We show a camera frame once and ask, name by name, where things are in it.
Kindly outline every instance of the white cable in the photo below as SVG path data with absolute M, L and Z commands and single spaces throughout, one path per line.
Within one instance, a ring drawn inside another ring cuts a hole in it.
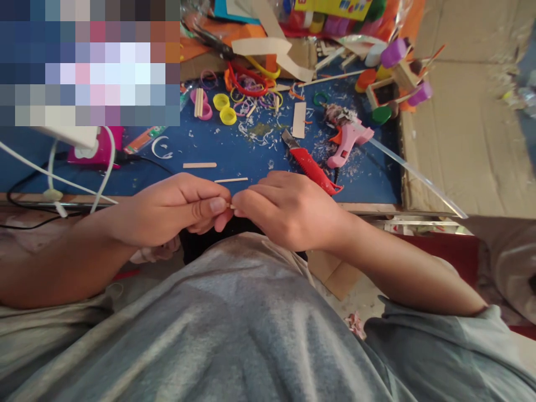
M 94 213 L 97 207 L 99 206 L 99 201 L 101 200 L 102 193 L 112 173 L 113 163 L 116 160 L 116 140 L 115 138 L 113 138 L 112 130 L 110 130 L 108 126 L 103 126 L 103 128 L 106 130 L 106 132 L 108 133 L 108 136 L 110 137 L 110 149 L 111 149 L 110 160 L 108 162 L 108 169 L 106 170 L 104 179 L 102 180 L 97 196 L 95 197 L 95 202 L 93 203 L 93 206 L 91 207 L 91 211 L 89 212 L 90 214 Z
M 51 200 L 54 203 L 54 206 L 56 207 L 56 211 L 60 214 L 62 218 L 66 218 L 69 215 L 67 214 L 67 211 L 61 205 L 60 200 L 61 197 L 63 197 L 63 194 L 57 190 L 54 189 L 54 183 L 52 181 L 52 177 L 50 176 L 52 172 L 54 171 L 54 157 L 56 156 L 56 148 L 58 147 L 58 139 L 54 139 L 54 143 L 52 144 L 52 148 L 50 149 L 50 155 L 49 155 L 49 166 L 47 171 L 49 172 L 49 176 L 47 177 L 47 181 L 49 183 L 49 189 L 44 192 L 44 195 L 47 199 Z
M 93 190 L 90 190 L 90 189 L 87 189 L 86 187 L 82 187 L 81 185 L 78 185 L 76 183 L 73 183 L 72 181 L 69 181 L 69 180 L 65 180 L 64 178 L 61 178 L 60 176 L 56 176 L 55 174 L 49 174 L 45 169 L 43 169 L 42 167 L 40 166 L 37 166 L 35 163 L 32 163 L 30 162 L 29 160 L 27 160 L 25 157 L 23 157 L 22 155 L 16 153 L 15 151 L 13 151 L 11 148 L 9 148 L 6 144 L 4 144 L 2 141 L 0 141 L 0 148 L 3 149 L 5 152 L 7 152 L 8 154 L 10 154 L 11 156 L 13 156 L 15 159 L 18 159 L 20 160 L 20 162 L 28 165 L 29 167 L 31 168 L 34 168 L 35 170 L 37 170 L 38 172 L 41 172 L 47 176 L 50 175 L 50 177 L 56 179 L 57 181 L 60 181 L 62 183 L 65 183 L 65 184 L 69 184 L 71 186 L 73 186 L 74 188 L 77 188 L 79 190 L 82 190 L 82 191 L 85 191 L 86 193 L 89 193 L 89 194 L 93 194 L 93 195 L 97 195 L 96 192 L 94 192 Z M 100 196 L 102 199 L 105 199 L 106 201 L 109 201 L 111 202 L 112 204 L 117 204 L 117 201 L 114 201 L 113 199 L 111 198 L 108 198 L 108 197 L 105 197 L 103 195 Z

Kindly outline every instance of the pink power strip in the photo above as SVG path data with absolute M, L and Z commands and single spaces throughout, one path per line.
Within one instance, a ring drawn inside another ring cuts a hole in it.
M 123 133 L 125 132 L 125 128 L 116 126 L 109 127 L 109 129 L 112 131 L 113 139 L 116 143 L 116 150 L 121 151 L 123 149 Z M 103 165 L 107 167 L 111 147 L 110 137 L 106 130 L 101 127 L 95 146 L 92 149 L 71 148 L 67 162 L 78 165 Z M 114 164 L 113 168 L 119 169 L 119 165 Z

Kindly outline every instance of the fingernail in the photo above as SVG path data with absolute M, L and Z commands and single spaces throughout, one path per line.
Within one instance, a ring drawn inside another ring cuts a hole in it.
M 212 211 L 212 213 L 222 213 L 226 209 L 227 202 L 223 198 L 217 197 L 210 200 L 210 210 Z

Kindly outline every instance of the red utility knife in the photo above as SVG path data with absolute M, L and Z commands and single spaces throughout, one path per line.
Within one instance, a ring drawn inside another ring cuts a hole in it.
M 288 130 L 283 131 L 281 138 L 290 148 L 290 153 L 296 158 L 299 165 L 308 178 L 318 184 L 329 195 L 335 195 L 342 191 L 344 186 L 339 186 L 328 179 L 324 171 L 314 161 L 313 157 L 305 148 L 301 148 Z

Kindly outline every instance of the person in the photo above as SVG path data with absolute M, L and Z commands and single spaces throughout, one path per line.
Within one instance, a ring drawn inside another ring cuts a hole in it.
M 239 218 L 264 235 L 217 242 L 113 314 L 103 290 L 137 249 Z M 364 341 L 314 289 L 303 250 L 358 267 L 386 295 Z M 536 398 L 497 306 L 289 172 L 232 198 L 189 174 L 157 183 L 2 267 L 0 301 L 7 400 Z

